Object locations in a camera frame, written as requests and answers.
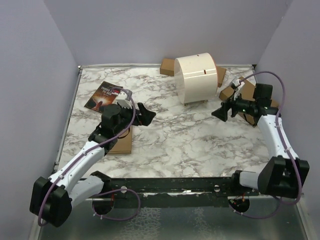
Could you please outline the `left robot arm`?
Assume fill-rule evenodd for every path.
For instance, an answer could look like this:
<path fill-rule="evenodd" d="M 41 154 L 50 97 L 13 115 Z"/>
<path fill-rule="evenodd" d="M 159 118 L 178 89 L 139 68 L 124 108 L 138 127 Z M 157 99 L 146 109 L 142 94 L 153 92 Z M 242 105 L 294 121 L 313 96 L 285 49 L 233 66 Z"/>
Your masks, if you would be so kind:
<path fill-rule="evenodd" d="M 34 182 L 29 210 L 37 216 L 38 225 L 59 227 L 68 219 L 76 202 L 96 194 L 106 197 L 111 190 L 108 182 L 96 176 L 89 177 L 84 183 L 79 180 L 115 146 L 119 136 L 131 126 L 149 126 L 155 116 L 156 113 L 146 109 L 141 102 L 130 108 L 107 105 L 101 122 L 81 151 L 49 178 L 41 176 Z"/>

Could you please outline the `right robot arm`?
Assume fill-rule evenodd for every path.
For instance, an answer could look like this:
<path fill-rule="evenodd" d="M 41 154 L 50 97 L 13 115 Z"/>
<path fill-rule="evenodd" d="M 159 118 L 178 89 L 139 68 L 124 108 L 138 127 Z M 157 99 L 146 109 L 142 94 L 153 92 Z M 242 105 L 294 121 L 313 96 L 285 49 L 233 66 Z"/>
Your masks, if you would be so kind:
<path fill-rule="evenodd" d="M 253 117 L 266 143 L 269 161 L 261 172 L 236 171 L 229 189 L 236 196 L 251 188 L 264 195 L 297 199 L 308 175 L 309 163 L 301 160 L 292 149 L 279 108 L 271 105 L 272 85 L 256 84 L 252 100 L 242 98 L 244 85 L 240 79 L 231 83 L 233 93 L 211 114 L 224 122 L 228 120 L 229 111 L 232 118 L 239 113 Z"/>

